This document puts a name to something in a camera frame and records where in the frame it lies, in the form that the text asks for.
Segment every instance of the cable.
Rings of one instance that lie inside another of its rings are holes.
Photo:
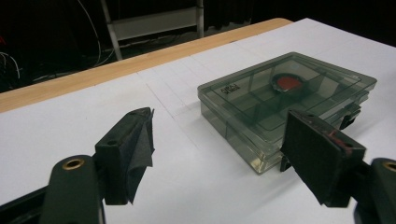
[[[107,62],[108,59],[113,55],[114,50],[111,50],[111,53],[108,55],[106,59],[104,59],[101,63],[97,64],[95,67],[102,65],[103,63]]]
[[[8,58],[10,58],[12,61],[14,61],[15,63],[15,67],[17,68],[17,74],[18,74],[18,79],[21,79],[21,74],[20,74],[20,68],[18,67],[17,61],[15,61],[15,59],[13,57],[11,57],[9,54],[4,53],[4,52],[0,52],[1,55],[3,56],[7,56]]]
[[[4,56],[3,54],[0,54],[2,57],[3,57],[3,59],[4,59],[4,68],[6,68],[6,63],[7,63],[7,60],[6,60],[6,56]]]
[[[93,29],[93,31],[95,32],[96,40],[97,40],[97,42],[98,42],[99,56],[98,56],[98,59],[97,59],[95,65],[93,66],[93,67],[95,67],[95,66],[97,66],[97,64],[99,64],[100,58],[102,57],[102,49],[101,49],[101,47],[100,47],[99,36],[98,36],[98,34],[96,33],[96,29],[95,29],[95,26],[93,25],[93,22],[92,22],[92,20],[91,20],[90,14],[89,14],[88,11],[85,9],[85,7],[82,5],[82,3],[81,3],[79,0],[77,0],[77,1],[78,1],[79,4],[81,5],[81,7],[82,7],[82,9],[84,10],[85,14],[87,15],[88,20],[89,20],[90,23],[91,23],[92,29]]]

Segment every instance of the wooden surface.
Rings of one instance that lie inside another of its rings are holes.
[[[72,91],[82,90],[117,77],[123,77],[159,64],[172,62],[173,60],[194,53],[274,30],[290,23],[291,21],[285,19],[263,21],[167,49],[153,51],[120,62],[110,63],[67,77],[60,77],[15,91],[4,92],[0,94],[0,112],[35,104]]]

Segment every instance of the brass insert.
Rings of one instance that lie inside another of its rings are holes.
[[[384,161],[384,163],[382,163],[387,169],[396,172],[396,162],[394,161]]]
[[[64,170],[74,170],[81,167],[83,164],[84,164],[84,160],[77,158],[65,162],[62,167],[64,168]]]

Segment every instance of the dark background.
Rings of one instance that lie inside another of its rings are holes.
[[[112,48],[100,1],[80,2],[89,12],[98,38],[78,0],[2,0],[0,52],[18,62],[21,78],[15,78],[12,61],[7,66],[0,64],[0,92],[30,85],[47,73],[92,67],[98,57],[98,41],[101,49]],[[107,0],[107,4],[113,19],[124,19],[192,7],[195,0]],[[206,30],[220,30],[230,22],[310,18],[396,47],[394,0],[205,0],[204,5]]]

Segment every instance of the red object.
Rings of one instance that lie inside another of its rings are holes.
[[[0,45],[6,45],[6,40],[2,36],[0,36]]]
[[[276,81],[278,87],[280,87],[284,91],[288,91],[294,89],[296,87],[301,86],[301,81],[296,77],[281,77]]]

